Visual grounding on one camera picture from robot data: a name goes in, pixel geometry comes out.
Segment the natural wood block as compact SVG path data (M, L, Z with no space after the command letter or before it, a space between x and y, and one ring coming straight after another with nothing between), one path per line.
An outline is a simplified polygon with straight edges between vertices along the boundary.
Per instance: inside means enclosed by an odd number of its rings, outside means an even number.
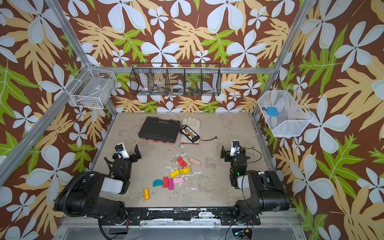
M190 158L189 161L192 163L192 164L195 164L197 166L200 166L201 165L201 161L199 160L196 160L194 158Z
M187 164L188 167L192 165L192 163L188 160L187 157L182 157L182 160Z

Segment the yellow arch block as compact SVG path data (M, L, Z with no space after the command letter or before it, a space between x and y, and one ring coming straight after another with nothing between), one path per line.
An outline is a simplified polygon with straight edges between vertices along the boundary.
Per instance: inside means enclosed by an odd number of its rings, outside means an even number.
M191 172L190 167L186 167L186 168L180 169L180 173L181 173L182 175L189 174L190 172Z

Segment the red arch block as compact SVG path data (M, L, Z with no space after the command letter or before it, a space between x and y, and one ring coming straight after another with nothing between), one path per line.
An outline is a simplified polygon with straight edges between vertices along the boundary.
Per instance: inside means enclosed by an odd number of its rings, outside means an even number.
M177 162L182 167L182 169L184 169L188 166L187 163L182 158L178 158Z

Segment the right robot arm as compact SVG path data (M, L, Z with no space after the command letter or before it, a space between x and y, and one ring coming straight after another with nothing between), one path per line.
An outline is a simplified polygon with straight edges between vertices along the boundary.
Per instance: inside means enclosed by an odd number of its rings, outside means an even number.
M290 199L277 173L248 170L248 160L251 158L246 155L246 149L241 147L238 141L232 143L229 151L222 147L220 158L231 165L231 186L242 191L250 190L249 198L236 202L237 216L287 211L290 208Z

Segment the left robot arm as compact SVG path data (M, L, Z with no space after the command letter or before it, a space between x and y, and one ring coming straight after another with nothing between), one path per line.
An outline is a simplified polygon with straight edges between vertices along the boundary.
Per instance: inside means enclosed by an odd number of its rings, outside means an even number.
M79 173L73 177L55 200L54 210L68 217L108 218L121 222L126 216L125 205L121 201L102 198L100 193L123 195L130 186L132 164L142 158L136 145L129 154L123 143L115 146L113 161L104 158L109 172L95 171Z

